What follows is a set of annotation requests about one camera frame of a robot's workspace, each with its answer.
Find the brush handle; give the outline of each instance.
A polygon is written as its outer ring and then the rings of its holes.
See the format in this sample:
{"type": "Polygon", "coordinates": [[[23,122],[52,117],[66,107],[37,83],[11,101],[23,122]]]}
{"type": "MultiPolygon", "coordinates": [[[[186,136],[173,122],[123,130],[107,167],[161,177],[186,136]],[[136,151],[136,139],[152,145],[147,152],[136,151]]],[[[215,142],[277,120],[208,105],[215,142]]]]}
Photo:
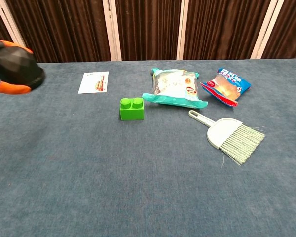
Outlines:
{"type": "Polygon", "coordinates": [[[190,110],[188,112],[188,115],[190,115],[193,119],[201,122],[202,124],[208,126],[208,127],[211,127],[214,125],[215,121],[211,120],[210,118],[204,116],[204,115],[201,115],[200,113],[194,111],[194,110],[190,110]]]}

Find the paper card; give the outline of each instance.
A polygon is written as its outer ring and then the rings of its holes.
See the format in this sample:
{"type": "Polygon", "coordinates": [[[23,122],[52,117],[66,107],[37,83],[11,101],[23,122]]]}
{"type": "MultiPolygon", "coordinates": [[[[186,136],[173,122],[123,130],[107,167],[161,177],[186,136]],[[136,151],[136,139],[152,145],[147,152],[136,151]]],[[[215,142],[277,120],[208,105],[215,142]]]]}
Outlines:
{"type": "Polygon", "coordinates": [[[108,77],[109,72],[84,73],[78,94],[106,92],[108,77]]]}

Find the toy block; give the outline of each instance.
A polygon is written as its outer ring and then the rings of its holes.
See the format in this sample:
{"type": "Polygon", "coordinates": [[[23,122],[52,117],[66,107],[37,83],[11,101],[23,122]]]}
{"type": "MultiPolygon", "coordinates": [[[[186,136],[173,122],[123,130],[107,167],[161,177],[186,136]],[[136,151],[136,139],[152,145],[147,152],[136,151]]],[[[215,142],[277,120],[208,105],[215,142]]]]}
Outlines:
{"type": "Polygon", "coordinates": [[[122,98],[120,100],[120,119],[144,120],[144,100],[143,98],[122,98]]]}

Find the blue candy bag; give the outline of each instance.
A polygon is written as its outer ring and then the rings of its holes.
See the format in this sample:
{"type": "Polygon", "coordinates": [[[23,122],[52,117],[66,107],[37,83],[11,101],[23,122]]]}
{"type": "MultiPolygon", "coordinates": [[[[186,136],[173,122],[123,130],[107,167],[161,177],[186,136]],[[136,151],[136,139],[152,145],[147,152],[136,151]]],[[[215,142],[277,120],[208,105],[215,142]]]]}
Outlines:
{"type": "Polygon", "coordinates": [[[216,77],[206,83],[201,83],[204,90],[228,106],[237,106],[236,101],[251,84],[245,79],[224,68],[218,69],[216,77]]]}
{"type": "Polygon", "coordinates": [[[202,109],[207,106],[206,101],[198,98],[198,73],[178,69],[152,69],[153,94],[144,93],[147,101],[202,109]]]}

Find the candy wrapper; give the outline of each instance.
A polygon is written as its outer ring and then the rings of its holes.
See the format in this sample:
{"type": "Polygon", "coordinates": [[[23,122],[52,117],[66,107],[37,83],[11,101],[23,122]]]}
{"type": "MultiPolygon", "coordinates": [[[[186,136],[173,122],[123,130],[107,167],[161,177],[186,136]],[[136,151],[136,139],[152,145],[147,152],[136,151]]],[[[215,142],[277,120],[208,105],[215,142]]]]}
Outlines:
{"type": "Polygon", "coordinates": [[[153,94],[144,93],[147,101],[202,109],[207,106],[206,101],[198,97],[198,73],[178,69],[160,70],[152,69],[153,94]]]}
{"type": "Polygon", "coordinates": [[[251,84],[242,77],[224,68],[220,68],[216,77],[206,83],[201,83],[204,90],[228,106],[237,106],[236,101],[251,84]]]}

